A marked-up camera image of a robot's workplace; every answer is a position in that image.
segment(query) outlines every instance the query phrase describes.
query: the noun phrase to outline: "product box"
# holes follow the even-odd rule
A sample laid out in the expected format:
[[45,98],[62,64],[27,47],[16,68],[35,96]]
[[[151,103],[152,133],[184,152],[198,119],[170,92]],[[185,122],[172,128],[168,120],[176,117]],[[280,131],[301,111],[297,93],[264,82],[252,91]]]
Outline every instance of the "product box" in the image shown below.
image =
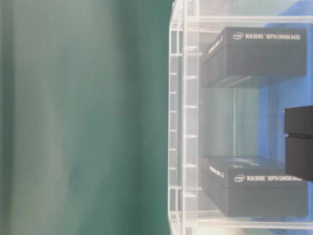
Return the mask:
[[201,187],[229,217],[306,216],[307,182],[263,157],[203,157]]
[[313,181],[313,106],[285,109],[286,172]]
[[202,86],[258,88],[305,74],[305,29],[226,27],[201,56]]

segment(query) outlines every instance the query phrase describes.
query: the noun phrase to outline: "black object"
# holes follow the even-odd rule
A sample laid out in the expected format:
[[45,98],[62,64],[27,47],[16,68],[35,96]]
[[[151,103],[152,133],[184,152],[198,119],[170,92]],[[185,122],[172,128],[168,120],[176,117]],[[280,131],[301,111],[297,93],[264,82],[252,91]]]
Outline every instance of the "black object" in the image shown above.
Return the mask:
[[313,106],[285,109],[286,173],[313,181]]
[[202,86],[257,88],[305,74],[305,29],[226,27],[201,56]]
[[307,182],[263,157],[203,157],[201,187],[229,217],[306,216]]

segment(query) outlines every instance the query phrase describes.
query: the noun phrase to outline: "box lid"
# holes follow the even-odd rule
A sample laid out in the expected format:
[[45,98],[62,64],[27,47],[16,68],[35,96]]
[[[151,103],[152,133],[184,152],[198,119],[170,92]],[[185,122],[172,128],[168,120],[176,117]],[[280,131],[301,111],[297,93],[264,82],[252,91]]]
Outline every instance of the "box lid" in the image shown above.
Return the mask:
[[204,50],[202,65],[224,47],[305,47],[305,28],[225,27]]
[[202,170],[225,188],[302,188],[307,182],[287,175],[285,164],[259,156],[203,157]]

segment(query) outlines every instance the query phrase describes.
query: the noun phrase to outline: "black device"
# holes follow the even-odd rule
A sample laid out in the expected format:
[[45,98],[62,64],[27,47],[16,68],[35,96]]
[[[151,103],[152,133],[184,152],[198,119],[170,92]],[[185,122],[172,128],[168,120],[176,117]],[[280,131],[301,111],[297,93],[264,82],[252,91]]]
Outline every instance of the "black device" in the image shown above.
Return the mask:
[[313,106],[285,109],[286,173],[313,182]]
[[226,27],[201,56],[201,85],[258,88],[306,74],[306,30]]
[[203,157],[201,187],[228,217],[306,216],[307,182],[263,157]]

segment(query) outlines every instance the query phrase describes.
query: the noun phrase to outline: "transparent plastic box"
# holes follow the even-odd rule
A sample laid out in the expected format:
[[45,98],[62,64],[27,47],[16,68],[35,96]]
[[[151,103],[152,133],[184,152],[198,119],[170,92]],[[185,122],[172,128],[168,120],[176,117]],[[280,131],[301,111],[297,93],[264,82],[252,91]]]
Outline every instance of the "transparent plastic box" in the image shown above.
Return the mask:
[[[227,66],[240,65],[240,58],[222,57],[221,61],[228,60],[227,66],[220,66],[217,61],[203,71],[203,54],[218,46],[215,44],[226,27],[305,29],[305,57],[304,61],[297,61],[299,67],[305,63],[305,74],[277,79],[281,77],[279,70],[290,70],[290,66],[294,66],[292,60],[284,65],[284,53],[291,53],[287,49],[282,52],[283,63],[277,60],[266,65],[271,66],[274,75],[258,77],[261,85],[245,83],[241,86],[254,78],[249,74],[236,80],[230,75],[220,78],[220,82],[204,85],[205,80],[217,76],[214,75],[217,69],[225,73]],[[237,33],[233,34],[234,38],[245,35],[240,30]],[[298,192],[297,183],[289,182],[288,177],[282,178],[287,179],[284,184],[277,178],[273,185],[252,186],[254,189],[250,191],[236,188],[236,185],[225,187],[214,178],[214,174],[217,178],[224,177],[219,165],[209,168],[213,174],[208,177],[209,185],[203,180],[203,169],[207,167],[205,157],[210,161],[211,157],[217,161],[235,158],[244,164],[247,157],[261,157],[270,163],[285,165],[284,111],[313,105],[312,45],[312,0],[175,0],[169,27],[168,220],[171,234],[313,235],[313,187],[310,181],[302,180],[305,193]],[[253,70],[260,64],[248,66]],[[265,79],[276,80],[263,83]],[[247,178],[245,173],[240,173],[242,164],[233,165],[239,168],[236,169],[239,176],[234,178],[236,182],[243,180],[240,175]],[[266,169],[264,174],[250,179],[257,181],[263,175],[267,180],[280,177],[281,173],[277,170],[275,175],[275,167],[269,165],[272,167],[270,173]],[[230,190],[242,191],[231,199]],[[246,216],[253,206],[245,207],[244,202],[250,203],[250,200],[257,201],[255,205],[261,208],[260,214],[256,210]],[[275,209],[282,202],[285,202],[284,207]],[[222,207],[235,209],[232,214]]]

